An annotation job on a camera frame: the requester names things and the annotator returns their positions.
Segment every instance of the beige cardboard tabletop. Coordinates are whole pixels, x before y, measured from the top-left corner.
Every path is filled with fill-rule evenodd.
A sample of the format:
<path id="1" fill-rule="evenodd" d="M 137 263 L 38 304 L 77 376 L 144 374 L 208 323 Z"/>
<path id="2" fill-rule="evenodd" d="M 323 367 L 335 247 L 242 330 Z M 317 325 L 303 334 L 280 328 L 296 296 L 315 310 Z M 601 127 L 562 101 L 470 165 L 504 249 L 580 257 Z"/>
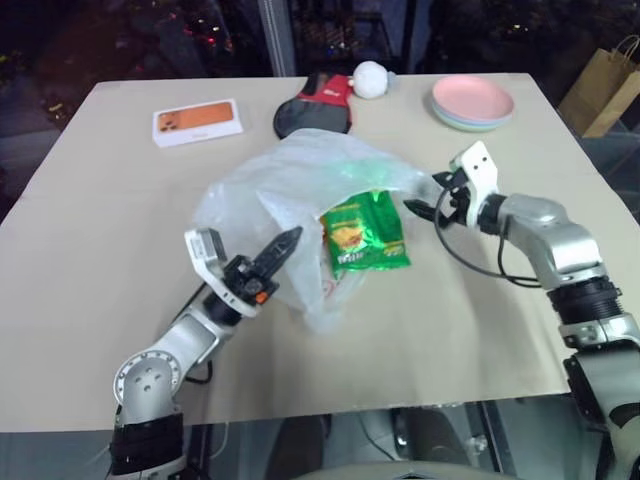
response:
<path id="1" fill-rule="evenodd" d="M 623 306 L 640 315 L 640 229 L 528 75 L 491 79 L 513 120 L 462 133 L 430 113 L 438 76 L 401 76 L 376 100 L 350 99 L 351 134 L 435 173 L 485 141 L 505 194 L 561 202 L 599 242 Z M 114 372 L 151 345 L 200 284 L 183 232 L 206 187 L 278 140 L 276 108 L 300 78 L 99 84 L 0 227 L 0 431 L 110 429 Z M 167 149 L 151 115 L 235 98 L 245 133 Z M 433 225 L 405 226 L 413 265 L 372 272 L 331 333 L 284 304 L 241 324 L 211 385 L 185 385 L 188 422 L 283 417 L 539 395 L 567 390 L 566 350 L 544 292 L 466 270 Z M 497 239 L 454 228 L 495 268 Z M 513 273 L 530 273 L 509 248 Z"/>

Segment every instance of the snack bag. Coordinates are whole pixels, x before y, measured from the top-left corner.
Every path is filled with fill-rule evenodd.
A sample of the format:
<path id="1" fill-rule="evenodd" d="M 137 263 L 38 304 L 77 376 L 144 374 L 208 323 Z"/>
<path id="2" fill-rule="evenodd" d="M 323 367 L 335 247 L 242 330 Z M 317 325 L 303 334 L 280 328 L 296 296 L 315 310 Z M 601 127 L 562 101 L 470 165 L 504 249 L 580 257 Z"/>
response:
<path id="1" fill-rule="evenodd" d="M 323 217 L 334 276 L 341 271 L 411 265 L 402 223 L 388 191 L 354 195 Z"/>

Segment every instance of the brown paper bag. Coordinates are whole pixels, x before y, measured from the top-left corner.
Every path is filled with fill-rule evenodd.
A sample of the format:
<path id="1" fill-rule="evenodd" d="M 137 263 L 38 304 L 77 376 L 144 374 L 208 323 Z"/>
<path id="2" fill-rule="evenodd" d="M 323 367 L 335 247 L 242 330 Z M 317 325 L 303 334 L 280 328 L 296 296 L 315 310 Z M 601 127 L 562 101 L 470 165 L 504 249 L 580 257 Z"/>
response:
<path id="1" fill-rule="evenodd" d="M 631 61 L 638 45 L 640 37 L 630 35 L 611 52 L 599 48 L 560 102 L 560 114 L 579 135 L 602 137 L 640 93 L 640 72 Z"/>

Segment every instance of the clear plastic bag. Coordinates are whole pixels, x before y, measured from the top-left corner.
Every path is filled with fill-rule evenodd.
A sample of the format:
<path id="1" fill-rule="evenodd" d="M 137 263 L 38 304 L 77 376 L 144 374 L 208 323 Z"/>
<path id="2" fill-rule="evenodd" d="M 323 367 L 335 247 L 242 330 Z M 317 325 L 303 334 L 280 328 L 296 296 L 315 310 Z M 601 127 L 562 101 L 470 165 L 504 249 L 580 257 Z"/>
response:
<path id="1" fill-rule="evenodd" d="M 276 298 L 302 310 L 315 331 L 339 318 L 340 304 L 362 273 L 338 280 L 327 267 L 319 218 L 357 193 L 401 191 L 434 204 L 441 187 L 428 173 L 340 133 L 302 129 L 209 187 L 194 221 L 218 230 L 231 258 L 255 256 L 275 235 L 304 231 L 276 280 Z"/>

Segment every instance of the orange phone box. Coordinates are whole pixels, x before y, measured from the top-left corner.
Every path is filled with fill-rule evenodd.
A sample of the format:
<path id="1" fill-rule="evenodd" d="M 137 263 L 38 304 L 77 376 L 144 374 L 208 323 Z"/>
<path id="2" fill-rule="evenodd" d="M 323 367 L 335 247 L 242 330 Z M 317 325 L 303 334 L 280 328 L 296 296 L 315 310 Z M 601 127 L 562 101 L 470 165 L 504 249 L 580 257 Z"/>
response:
<path id="1" fill-rule="evenodd" d="M 159 147 L 200 142 L 242 133 L 232 98 L 162 110 L 153 114 L 153 140 Z"/>

